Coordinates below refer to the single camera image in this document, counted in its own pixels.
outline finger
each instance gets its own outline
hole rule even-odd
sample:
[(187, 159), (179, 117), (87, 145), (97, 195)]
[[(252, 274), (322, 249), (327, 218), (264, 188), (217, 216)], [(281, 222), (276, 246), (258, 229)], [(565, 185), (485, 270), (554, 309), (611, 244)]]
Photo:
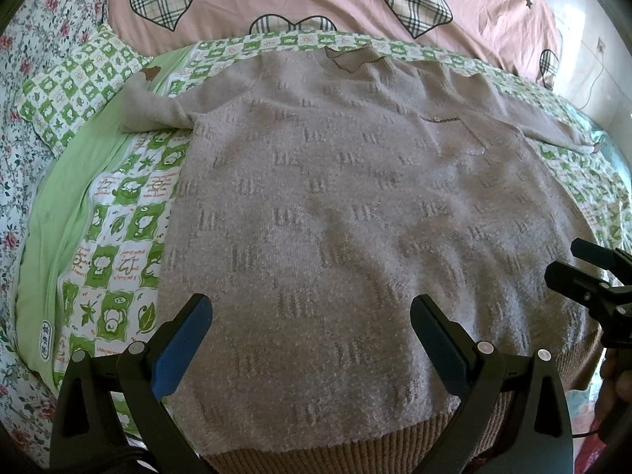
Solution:
[(603, 420), (606, 415), (612, 410), (615, 401), (617, 401), (617, 393), (615, 392), (614, 380), (604, 380), (599, 391), (599, 398), (595, 403), (595, 417), (598, 420)]
[(632, 403), (632, 370), (626, 370), (619, 376), (616, 383), (616, 393), (624, 401)]
[(614, 378), (614, 375), (617, 372), (617, 357), (611, 356), (606, 357), (604, 362), (601, 364), (601, 369), (599, 369), (599, 375), (603, 379)]

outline brown ribbed hem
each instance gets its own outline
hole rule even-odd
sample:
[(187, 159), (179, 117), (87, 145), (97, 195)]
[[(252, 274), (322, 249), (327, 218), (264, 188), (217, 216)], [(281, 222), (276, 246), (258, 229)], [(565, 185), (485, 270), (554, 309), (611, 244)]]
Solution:
[[(565, 389), (575, 388), (585, 372), (595, 369), (595, 351), (600, 350), (595, 333), (555, 359)], [(493, 445), (510, 401), (509, 392), (500, 395), (474, 456)], [(207, 460), (219, 474), (408, 474), (430, 451), (449, 421), (449, 415), (437, 415), (381, 438), (331, 448), (286, 453), (236, 450), (208, 456)]]

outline ribbed neckline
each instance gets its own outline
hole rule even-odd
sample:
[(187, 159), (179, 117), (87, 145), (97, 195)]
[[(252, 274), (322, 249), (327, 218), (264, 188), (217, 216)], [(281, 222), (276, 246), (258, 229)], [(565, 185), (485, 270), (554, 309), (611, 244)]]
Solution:
[(328, 75), (342, 75), (347, 79), (364, 80), (366, 82), (375, 83), (383, 78), (384, 75), (390, 76), (397, 68), (393, 64), (387, 55), (381, 55), (380, 58), (371, 62), (363, 62), (353, 72), (341, 67), (336, 61), (338, 57), (347, 55), (363, 55), (366, 52), (367, 47), (359, 48), (356, 50), (349, 50), (347, 52), (338, 52), (330, 47), (319, 48), (314, 50), (314, 59), (323, 68), (323, 71)]

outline green fabric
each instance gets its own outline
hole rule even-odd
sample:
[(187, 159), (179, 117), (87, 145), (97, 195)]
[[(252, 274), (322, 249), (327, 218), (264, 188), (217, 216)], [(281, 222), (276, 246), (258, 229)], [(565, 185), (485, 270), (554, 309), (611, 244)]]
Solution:
[[(154, 87), (160, 87), (189, 49), (154, 59), (153, 64), (162, 67)], [(18, 351), (53, 390), (55, 344), (64, 310), (57, 302), (57, 278), (75, 261), (92, 212), (90, 184), (104, 169), (115, 169), (129, 153), (133, 138), (119, 132), (120, 103), (117, 94), (68, 143), (40, 188), (31, 215), (16, 302)]]

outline tiled wall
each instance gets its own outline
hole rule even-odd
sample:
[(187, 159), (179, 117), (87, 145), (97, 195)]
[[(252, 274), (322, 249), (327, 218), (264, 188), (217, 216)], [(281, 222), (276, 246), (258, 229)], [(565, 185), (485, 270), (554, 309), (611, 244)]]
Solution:
[[(617, 141), (632, 161), (632, 55), (597, 0), (546, 0), (564, 40), (554, 91), (583, 111)], [(598, 38), (606, 44), (603, 56)]]

